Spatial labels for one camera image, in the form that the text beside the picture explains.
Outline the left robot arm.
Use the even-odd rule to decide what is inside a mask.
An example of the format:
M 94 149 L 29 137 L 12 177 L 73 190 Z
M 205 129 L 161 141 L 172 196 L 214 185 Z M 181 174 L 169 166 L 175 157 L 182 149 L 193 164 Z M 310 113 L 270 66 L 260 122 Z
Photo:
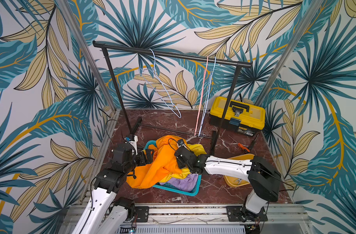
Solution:
M 95 178 L 90 201 L 72 233 L 114 234 L 124 222 L 134 221 L 134 201 L 115 198 L 127 177 L 136 178 L 136 167 L 151 164 L 153 155 L 154 150 L 151 149 L 139 152 L 135 142 L 115 146 L 108 167 Z

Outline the orange shorts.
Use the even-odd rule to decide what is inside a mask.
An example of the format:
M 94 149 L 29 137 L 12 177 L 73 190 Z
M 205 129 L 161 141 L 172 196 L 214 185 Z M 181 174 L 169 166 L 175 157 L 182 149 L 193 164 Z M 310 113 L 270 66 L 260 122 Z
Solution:
M 181 137 L 167 135 L 159 138 L 154 145 L 148 149 L 154 150 L 153 162 L 146 166 L 135 168 L 135 176 L 129 176 L 126 183 L 135 189 L 147 189 L 155 184 L 165 183 L 171 178 L 185 179 L 189 174 L 187 168 L 180 169 L 175 157 L 178 149 L 177 142 Z

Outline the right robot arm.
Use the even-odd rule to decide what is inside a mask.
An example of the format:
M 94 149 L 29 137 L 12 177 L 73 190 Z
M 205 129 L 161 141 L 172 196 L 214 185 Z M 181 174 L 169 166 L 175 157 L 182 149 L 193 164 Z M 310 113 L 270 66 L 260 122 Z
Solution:
M 178 162 L 193 174 L 206 172 L 209 175 L 222 175 L 249 182 L 253 188 L 242 207 L 241 215 L 256 218 L 266 214 L 264 205 L 277 202 L 281 184 L 281 174 L 267 160 L 254 156 L 251 160 L 222 159 L 208 154 L 196 156 L 185 146 L 174 153 Z

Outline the white wire hanger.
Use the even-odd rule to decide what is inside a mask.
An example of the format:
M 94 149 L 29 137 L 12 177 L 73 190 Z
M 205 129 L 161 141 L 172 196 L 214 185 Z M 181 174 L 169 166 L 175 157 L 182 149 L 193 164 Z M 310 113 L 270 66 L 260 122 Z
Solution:
M 208 102 L 209 102 L 209 96 L 210 96 L 210 90 L 211 90 L 211 84 L 212 84 L 212 77 L 214 74 L 216 64 L 217 64 L 217 57 L 214 57 L 214 65 L 213 65 L 210 77 L 208 79 L 208 87 L 207 87 L 205 102 L 204 102 L 205 105 L 204 105 L 204 110 L 203 110 L 203 114 L 202 114 L 202 118 L 201 118 L 201 122 L 200 122 L 199 133 L 198 133 L 199 136 L 201 136 L 201 133 L 202 133 L 203 123 L 204 123 L 206 111 L 208 108 Z

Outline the yellow shorts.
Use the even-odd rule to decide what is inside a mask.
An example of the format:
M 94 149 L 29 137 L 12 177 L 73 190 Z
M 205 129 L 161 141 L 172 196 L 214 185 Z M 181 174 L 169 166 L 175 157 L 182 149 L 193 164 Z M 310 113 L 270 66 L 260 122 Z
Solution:
M 180 173 L 169 172 L 158 184 L 170 184 L 178 190 L 189 191 L 196 185 L 198 176 L 203 172 L 202 163 L 206 157 L 206 152 L 201 144 L 184 144 L 182 140 L 177 142 L 174 156 Z

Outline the purple shorts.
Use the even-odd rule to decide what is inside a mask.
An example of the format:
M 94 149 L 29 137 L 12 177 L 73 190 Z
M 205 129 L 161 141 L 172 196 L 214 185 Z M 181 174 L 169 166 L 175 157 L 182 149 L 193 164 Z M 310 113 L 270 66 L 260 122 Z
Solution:
M 179 178 L 171 178 L 166 182 L 178 190 L 184 192 L 191 192 L 197 184 L 198 174 L 188 174 L 186 178 L 179 179 Z

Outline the pink wire hanger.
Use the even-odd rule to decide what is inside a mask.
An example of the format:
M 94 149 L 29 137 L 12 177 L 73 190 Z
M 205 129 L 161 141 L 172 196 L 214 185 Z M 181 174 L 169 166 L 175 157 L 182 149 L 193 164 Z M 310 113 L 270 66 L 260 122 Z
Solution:
M 201 106 L 202 106 L 202 100 L 203 100 L 203 92 L 204 92 L 204 84 L 205 84 L 205 78 L 206 78 L 206 73 L 208 69 L 208 63 L 209 63 L 209 57 L 206 57 L 206 66 L 204 69 L 203 73 L 203 80 L 202 80 L 202 86 L 201 86 L 201 93 L 200 93 L 200 101 L 199 101 L 199 108 L 197 112 L 197 121 L 196 121 L 196 126 L 195 126 L 195 136 L 197 135 L 197 130 L 198 130 L 198 121 L 199 121 L 199 116 L 200 116 L 200 111 L 201 111 Z

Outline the blue wire hanger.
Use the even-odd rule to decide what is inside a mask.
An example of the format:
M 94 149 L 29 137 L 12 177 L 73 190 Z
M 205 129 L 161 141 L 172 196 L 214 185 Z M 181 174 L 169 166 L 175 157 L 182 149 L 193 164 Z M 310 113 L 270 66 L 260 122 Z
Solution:
M 180 110 L 179 110 L 178 107 L 173 103 L 173 100 L 172 100 L 172 98 L 171 98 L 169 92 L 167 91 L 165 85 L 162 83 L 162 81 L 161 81 L 161 79 L 159 78 L 158 73 L 157 73 L 157 71 L 156 71 L 156 55 L 155 55 L 154 51 L 153 51 L 151 48 L 149 48 L 149 51 L 152 53 L 152 56 L 153 56 L 154 61 L 153 61 L 153 68 L 152 68 L 152 69 L 148 69 L 148 71 L 151 71 L 151 72 L 152 72 L 152 78 L 153 78 L 153 79 L 156 78 L 156 79 L 158 80 L 159 84 L 162 85 L 163 90 L 165 91 L 166 95 L 169 97 L 170 104 L 168 104 L 168 103 L 165 101 L 164 97 L 163 97 L 162 95 L 160 95 L 160 94 L 156 91 L 156 88 L 150 83 L 150 81 L 148 81 L 148 80 L 146 79 L 146 77 L 142 74 L 142 71 L 140 72 L 140 75 L 141 75 L 141 77 L 147 82 L 147 84 L 148 84 L 149 86 L 151 86 L 151 88 L 152 88 L 152 89 L 154 90 L 154 92 L 158 95 L 158 97 L 160 98 L 160 100 L 163 101 L 163 103 L 165 104 L 165 106 L 166 106 L 174 115 L 176 115 L 179 119 L 181 119 L 182 114 L 181 114 Z

